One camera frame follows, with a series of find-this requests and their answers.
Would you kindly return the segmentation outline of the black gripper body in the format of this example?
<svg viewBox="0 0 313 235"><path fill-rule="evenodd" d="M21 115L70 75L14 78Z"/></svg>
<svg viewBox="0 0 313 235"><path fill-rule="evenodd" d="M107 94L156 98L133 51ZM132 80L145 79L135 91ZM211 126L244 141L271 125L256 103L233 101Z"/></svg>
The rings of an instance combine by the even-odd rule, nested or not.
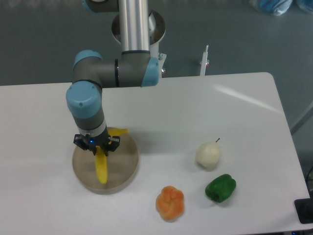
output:
<svg viewBox="0 0 313 235"><path fill-rule="evenodd" d="M84 148L86 150L95 151L96 147L101 147L104 151L108 150L109 134L107 131L103 131L100 135L91 137L91 135L86 134L82 136L82 140L84 143Z"/></svg>

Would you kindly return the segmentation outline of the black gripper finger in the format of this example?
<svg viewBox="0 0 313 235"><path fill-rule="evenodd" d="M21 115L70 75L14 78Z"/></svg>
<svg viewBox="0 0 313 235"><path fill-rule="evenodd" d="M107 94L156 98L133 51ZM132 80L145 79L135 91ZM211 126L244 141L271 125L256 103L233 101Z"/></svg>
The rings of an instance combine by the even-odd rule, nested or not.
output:
<svg viewBox="0 0 313 235"><path fill-rule="evenodd" d="M93 153L93 155L96 155L96 145L89 134L86 134L85 136L82 134L75 134L73 143L82 150L89 150Z"/></svg>
<svg viewBox="0 0 313 235"><path fill-rule="evenodd" d="M106 156L109 155L109 152L114 152L120 145L119 136L111 136L108 138L108 142L104 143L104 153Z"/></svg>

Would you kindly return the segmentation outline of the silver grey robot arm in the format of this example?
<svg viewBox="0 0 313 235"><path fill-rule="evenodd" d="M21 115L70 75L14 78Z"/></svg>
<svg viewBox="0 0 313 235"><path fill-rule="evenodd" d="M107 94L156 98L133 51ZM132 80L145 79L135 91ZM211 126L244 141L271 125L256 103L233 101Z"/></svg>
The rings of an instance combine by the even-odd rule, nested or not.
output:
<svg viewBox="0 0 313 235"><path fill-rule="evenodd" d="M114 152L118 135L108 133L102 109L103 88L155 86L158 59L150 53L148 2L146 0L84 0L93 13L119 12L120 59L104 61L93 50L79 52L73 65L72 85L66 92L67 107L78 127L74 144L93 154L97 148Z"/></svg>

